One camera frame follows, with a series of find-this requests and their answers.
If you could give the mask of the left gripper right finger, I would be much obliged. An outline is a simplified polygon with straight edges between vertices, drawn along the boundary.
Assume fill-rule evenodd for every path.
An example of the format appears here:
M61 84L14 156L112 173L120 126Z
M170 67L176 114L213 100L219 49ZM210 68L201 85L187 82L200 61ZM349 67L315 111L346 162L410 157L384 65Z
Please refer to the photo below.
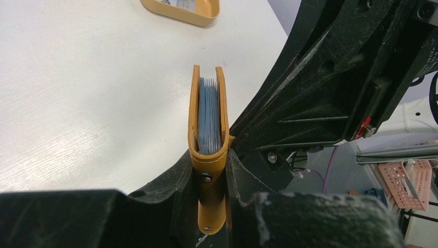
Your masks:
M405 247L375 197L275 193L228 151L228 247Z

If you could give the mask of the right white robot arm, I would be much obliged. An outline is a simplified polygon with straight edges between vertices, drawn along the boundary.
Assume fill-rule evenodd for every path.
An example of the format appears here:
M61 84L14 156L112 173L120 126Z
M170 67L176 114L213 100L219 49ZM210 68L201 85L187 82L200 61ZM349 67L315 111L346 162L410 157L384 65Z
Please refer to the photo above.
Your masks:
M231 127L238 154L436 133L437 1L302 1L259 91Z

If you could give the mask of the yellow leather card holder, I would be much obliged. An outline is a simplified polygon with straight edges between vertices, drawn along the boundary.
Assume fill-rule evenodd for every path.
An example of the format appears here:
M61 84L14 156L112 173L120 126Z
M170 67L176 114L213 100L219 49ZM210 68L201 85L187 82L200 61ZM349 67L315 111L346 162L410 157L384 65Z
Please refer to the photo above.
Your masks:
M198 227L205 235L219 232L226 222L226 176L229 133L226 81L222 67L216 78L193 68L188 145L198 190Z

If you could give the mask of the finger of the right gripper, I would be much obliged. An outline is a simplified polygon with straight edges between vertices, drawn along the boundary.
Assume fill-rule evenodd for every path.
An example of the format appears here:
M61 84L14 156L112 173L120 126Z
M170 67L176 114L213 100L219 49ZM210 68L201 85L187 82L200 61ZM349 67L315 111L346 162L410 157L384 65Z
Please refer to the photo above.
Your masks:
M231 127L234 151L353 140L410 12L410 1L301 1L279 58Z

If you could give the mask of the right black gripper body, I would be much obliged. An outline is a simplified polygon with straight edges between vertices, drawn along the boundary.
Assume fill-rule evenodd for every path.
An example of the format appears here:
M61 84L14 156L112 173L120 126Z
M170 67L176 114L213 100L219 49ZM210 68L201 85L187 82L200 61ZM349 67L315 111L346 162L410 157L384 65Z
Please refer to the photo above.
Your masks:
M437 70L437 3L345 1L343 30L358 45L342 70L342 107L349 111L344 139L383 129L416 78Z

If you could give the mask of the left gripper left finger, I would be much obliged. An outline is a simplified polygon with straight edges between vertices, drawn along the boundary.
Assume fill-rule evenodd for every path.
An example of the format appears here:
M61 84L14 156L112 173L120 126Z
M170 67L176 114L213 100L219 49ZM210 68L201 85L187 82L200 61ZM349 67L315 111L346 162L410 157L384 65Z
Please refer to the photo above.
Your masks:
M129 195L118 190L1 194L1 247L194 247L188 152Z

